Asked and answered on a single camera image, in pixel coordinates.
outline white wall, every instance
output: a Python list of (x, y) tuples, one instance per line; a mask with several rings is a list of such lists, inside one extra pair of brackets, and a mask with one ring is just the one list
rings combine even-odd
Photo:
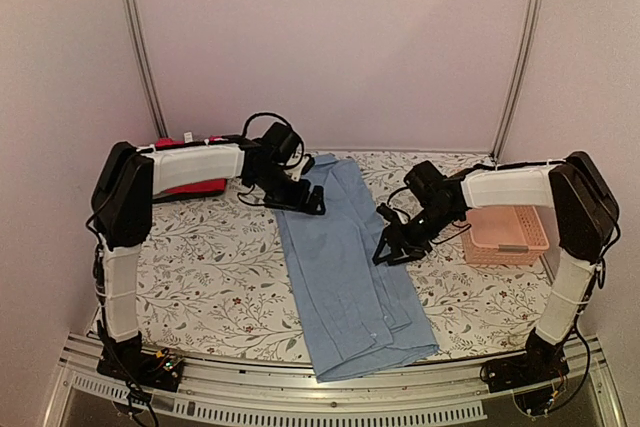
[(489, 151), (527, 0), (139, 0), (169, 130)]
[(640, 425), (640, 0), (543, 0), (504, 160), (589, 152), (621, 208), (622, 241), (587, 310), (629, 425)]
[(0, 0), (0, 424), (34, 426), (95, 306), (83, 228), (110, 146), (151, 122), (121, 0)]

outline metal profile bar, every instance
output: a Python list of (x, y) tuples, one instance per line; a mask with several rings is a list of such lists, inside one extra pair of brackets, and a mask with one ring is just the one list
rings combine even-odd
[[(591, 347), (593, 364), (606, 369), (606, 361), (597, 338), (590, 336), (587, 341)], [(101, 351), (102, 345), (99, 342), (70, 335), (59, 362), (68, 375), (65, 377), (68, 381), (63, 385), (103, 398), (109, 397), (116, 402), (122, 401), (126, 390), (124, 383), (102, 377), (95, 371)], [(492, 357), (508, 357), (513, 354)], [(578, 339), (570, 339), (565, 346), (565, 355), (572, 370), (570, 377), (581, 376), (586, 364), (582, 343)], [(479, 379), (478, 372), (485, 360), (481, 358), (412, 365), (363, 379), (325, 385), (315, 381), (310, 366), (283, 367), (280, 362), (266, 361), (262, 361), (260, 365), (252, 365), (253, 361), (248, 359), (221, 361), (212, 355), (187, 355), (185, 376), (180, 389), (177, 393), (153, 391), (154, 407), (157, 413), (170, 416), (182, 416), (186, 413), (189, 420), (197, 419), (215, 425), (273, 427), (284, 426), (289, 419), (288, 425), (301, 426), (303, 423), (300, 419), (314, 419), (315, 423), (310, 425), (335, 427), (348, 425), (351, 419), (352, 425), (364, 426), (376, 425), (374, 419), (386, 422), (387, 418), (388, 424), (377, 425), (453, 425), (458, 422), (447, 423), (438, 419), (440, 422), (430, 424), (422, 419), (417, 421), (417, 416), (427, 416), (429, 412), (433, 414), (436, 411), (451, 412), (471, 403), (476, 403), (480, 407), (480, 411), (476, 413), (483, 415), (483, 401), (505, 395), (489, 393), (486, 384)], [(518, 389), (517, 392), (541, 387), (543, 384)], [(59, 390), (56, 393), (60, 398), (54, 402), (55, 405), (66, 403), (65, 392)], [(209, 415), (215, 412), (218, 412), (217, 416)], [(235, 412), (236, 420), (227, 419), (227, 412), (230, 416)], [(257, 423), (241, 422), (240, 417), (237, 417), (238, 413), (253, 415), (254, 419), (256, 415), (261, 419), (264, 416), (267, 420), (256, 421)], [(46, 425), (57, 427), (58, 424)]]
[(591, 382), (594, 387), (600, 417), (604, 425), (627, 426), (620, 397), (616, 391), (611, 371), (606, 362), (594, 362), (591, 368)]
[(64, 368), (60, 364), (56, 365), (53, 375), (54, 385), (44, 413), (42, 427), (60, 427), (62, 425), (71, 394), (71, 380), (74, 375), (72, 370)]
[(541, 4), (542, 0), (529, 0), (527, 4), (527, 14), (524, 29), (522, 31), (522, 38), (520, 40), (520, 50), (518, 52), (513, 76), (511, 77), (511, 83), (509, 84), (507, 101), (500, 119), (498, 133), (491, 150), (492, 157), (498, 161), (501, 160), (502, 154), (504, 153), (504, 148), (507, 143), (511, 124), (513, 123), (518, 99), (520, 98), (524, 74), (529, 62), (529, 54), (531, 53), (531, 46), (533, 45), (533, 38), (538, 24), (538, 15), (540, 13)]
[(140, 79), (142, 80), (142, 86), (147, 98), (147, 104), (149, 106), (149, 112), (151, 114), (151, 120), (156, 130), (158, 137), (168, 137), (167, 125), (162, 115), (162, 109), (160, 107), (160, 100), (158, 98), (158, 92), (151, 75), (151, 65), (147, 56), (147, 48), (144, 42), (144, 36), (142, 33), (142, 25), (140, 23), (140, 13), (138, 12), (138, 4), (136, 0), (122, 0), (124, 3), (125, 15), (127, 17), (127, 23), (129, 25), (129, 32), (131, 34), (131, 41), (133, 43), (133, 49), (138, 64), (138, 70), (140, 71)]

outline wire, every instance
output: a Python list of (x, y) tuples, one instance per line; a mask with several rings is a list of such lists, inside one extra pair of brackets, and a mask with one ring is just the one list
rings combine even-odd
[(389, 207), (391, 207), (393, 210), (395, 210), (396, 212), (398, 212), (399, 214), (404, 215), (404, 216), (407, 218), (407, 221), (409, 221), (409, 220), (411, 220), (411, 216), (410, 216), (406, 211), (402, 210), (402, 209), (401, 209), (401, 208), (399, 208), (399, 207), (393, 207), (393, 206), (391, 205), (391, 200), (392, 200), (396, 195), (398, 195), (400, 192), (404, 192), (405, 190), (409, 190), (409, 187), (407, 187), (407, 186), (400, 187), (399, 189), (396, 189), (396, 190), (394, 190), (393, 192), (391, 192), (391, 193), (389, 194), (389, 197), (387, 197), (387, 205), (388, 205)]
[(149, 372), (155, 372), (158, 369), (161, 369), (162, 367), (164, 367), (166, 365), (167, 361), (171, 360), (171, 354), (169, 353), (169, 349), (162, 349), (160, 352), (163, 354), (162, 360), (153, 369), (148, 369)]
[(393, 192), (391, 192), (389, 194), (389, 197), (387, 197), (387, 204), (391, 203), (391, 200), (398, 195), (400, 192), (404, 192), (405, 190), (409, 190), (409, 187), (407, 187), (406, 185), (404, 187), (400, 187), (399, 189), (394, 190)]
[(602, 252), (600, 253), (599, 263), (601, 267), (596, 274), (596, 280), (598, 282), (599, 289), (604, 288), (604, 283), (607, 278), (607, 261), (605, 260), (604, 256), (609, 251), (609, 249), (613, 247), (620, 240), (620, 237), (622, 237), (622, 231), (620, 230), (620, 225), (618, 225), (618, 221), (613, 218), (613, 215), (611, 215), (611, 212), (609, 212), (607, 209), (605, 209), (605, 212), (614, 222), (613, 228), (615, 229), (616, 236), (613, 238), (613, 240), (611, 240), (611, 242), (609, 242), (607, 245), (604, 246), (604, 248), (602, 249)]
[(580, 389), (582, 389), (582, 387), (584, 386), (585, 382), (587, 381), (587, 378), (589, 377), (589, 368), (591, 366), (591, 349), (589, 348), (589, 343), (586, 341), (586, 339), (580, 333), (580, 329), (578, 329), (578, 318), (577, 317), (576, 317), (576, 321), (573, 324), (573, 329), (575, 330), (576, 335), (578, 336), (580, 341), (584, 344), (584, 348), (587, 351), (587, 366), (584, 369), (584, 374), (582, 375), (582, 380), (578, 384), (578, 387), (576, 388), (576, 390), (574, 390), (572, 392), (572, 394), (569, 396), (569, 398), (567, 400), (565, 400), (562, 404), (558, 405), (557, 407), (551, 407), (547, 411), (547, 414), (551, 414), (552, 412), (556, 412), (557, 410), (560, 410), (565, 405), (567, 405), (569, 402), (571, 402), (576, 397), (576, 395), (578, 395), (578, 393), (580, 392)]
[(561, 371), (558, 371), (560, 374), (560, 385), (556, 389), (558, 395), (563, 394), (567, 391), (567, 376), (564, 375)]
[(249, 126), (251, 125), (251, 122), (253, 122), (259, 117), (273, 117), (274, 119), (278, 119), (279, 121), (283, 122), (287, 127), (293, 130), (291, 123), (281, 115), (276, 114), (275, 112), (256, 112), (255, 114), (251, 115), (247, 120), (245, 120), (244, 126), (242, 127), (242, 134), (240, 134), (242, 137), (247, 136), (247, 134), (249, 133)]
[(104, 201), (98, 206), (98, 208), (96, 210), (93, 211), (93, 214), (91, 214), (89, 216), (89, 218), (87, 219), (87, 221), (84, 223), (84, 226), (86, 227), (86, 229), (89, 232), (91, 232), (93, 235), (96, 236), (96, 239), (98, 240), (98, 245), (100, 247), (102, 247), (102, 239), (100, 238), (100, 234), (98, 233), (98, 231), (93, 228), (93, 225), (91, 225), (91, 223), (98, 218), (98, 216), (104, 210), (104, 208), (107, 206), (107, 204), (109, 202), (111, 202), (111, 199), (113, 199), (114, 195), (115, 195), (115, 189), (112, 190), (109, 193), (109, 195), (107, 195), (107, 197), (104, 199)]
[[(106, 322), (106, 318), (105, 318), (104, 309), (102, 309), (102, 322), (104, 323), (104, 329), (106, 329), (107, 322)], [(133, 413), (133, 398), (135, 397), (138, 401), (142, 402), (147, 407), (147, 409), (149, 409), (149, 414), (151, 415), (151, 418), (153, 419), (153, 426), (154, 427), (159, 427), (160, 426), (160, 422), (158, 421), (158, 417), (156, 416), (156, 413), (153, 410), (153, 407), (151, 406), (151, 400), (149, 400), (149, 398), (148, 398), (150, 394), (147, 394), (144, 391), (144, 389), (140, 386), (140, 384), (135, 379), (135, 377), (131, 374), (131, 372), (129, 372), (129, 369), (127, 369), (124, 366), (124, 364), (122, 363), (122, 360), (120, 360), (120, 357), (115, 353), (115, 351), (111, 347), (111, 343), (108, 340), (106, 342), (103, 339), (100, 339), (100, 340), (102, 340), (102, 344), (105, 346), (105, 348), (109, 352), (109, 355), (111, 356), (111, 358), (115, 359), (115, 361), (118, 363), (118, 365), (122, 369), (122, 372), (124, 372), (124, 374), (127, 377), (129, 377), (129, 379), (130, 379), (130, 380), (125, 382), (125, 385), (129, 389), (129, 395), (127, 396), (127, 402), (129, 404), (129, 416), (131, 417), (131, 419), (136, 424), (138, 424), (139, 426), (147, 427), (145, 424), (143, 424), (137, 418), (137, 414)]]
[(282, 117), (280, 114), (276, 114), (275, 112), (256, 112), (255, 114), (251, 115), (247, 120), (245, 120), (244, 126), (242, 127), (242, 134), (240, 135), (242, 137), (246, 137), (247, 134), (249, 133), (249, 126), (251, 125), (251, 122), (253, 122), (254, 120), (260, 117), (273, 117), (274, 119), (278, 119), (279, 121), (283, 122), (287, 127), (289, 127), (294, 134), (298, 136), (298, 139), (300, 139), (300, 158), (295, 164), (285, 165), (282, 168), (284, 170), (291, 170), (298, 167), (304, 159), (304, 154), (305, 154), (304, 140), (302, 140), (302, 137), (300, 137), (300, 135), (298, 135), (298, 133), (293, 129), (291, 122), (289, 122), (287, 119)]
[(458, 225), (454, 225), (455, 227), (457, 227), (458, 229), (460, 229), (458, 232), (456, 232), (455, 234), (453, 234), (451, 237), (447, 237), (444, 240), (440, 240), (440, 241), (434, 241), (432, 240), (431, 243), (433, 245), (441, 245), (441, 244), (446, 244), (447, 242), (449, 242), (450, 240), (455, 239), (457, 236), (464, 234), (467, 230), (469, 230), (471, 228), (471, 224), (465, 225), (464, 227), (458, 226)]
[(251, 192), (253, 192), (253, 189), (255, 189), (256, 186), (253, 185), (251, 186), (251, 188), (249, 189), (248, 192), (238, 192), (238, 200), (240, 202), (242, 202), (244, 205), (248, 205), (249, 207), (266, 207), (267, 205), (264, 203), (257, 203), (257, 202), (247, 202), (246, 200), (244, 200), (244, 197), (247, 197), (248, 195), (251, 194)]

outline basket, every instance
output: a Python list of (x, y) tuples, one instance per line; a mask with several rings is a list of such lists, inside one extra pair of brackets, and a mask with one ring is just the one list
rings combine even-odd
[(549, 250), (549, 240), (532, 206), (494, 206), (467, 213), (462, 234), (467, 264), (532, 265)]

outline floral tablecloth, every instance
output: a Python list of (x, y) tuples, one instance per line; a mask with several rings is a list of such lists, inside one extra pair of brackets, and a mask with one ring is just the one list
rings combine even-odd
[[(431, 160), (451, 174), (486, 156), (342, 152), (355, 159), (376, 202)], [(154, 206), (138, 266), (138, 323), (145, 342), (187, 352), (309, 362), (273, 213), (237, 199), (231, 181), (218, 198)], [(414, 214), (417, 202), (394, 205)], [(446, 231), (443, 237), (455, 230)], [(550, 292), (540, 262), (471, 267), (459, 238), (408, 265), (440, 352), (460, 359), (522, 348)]]

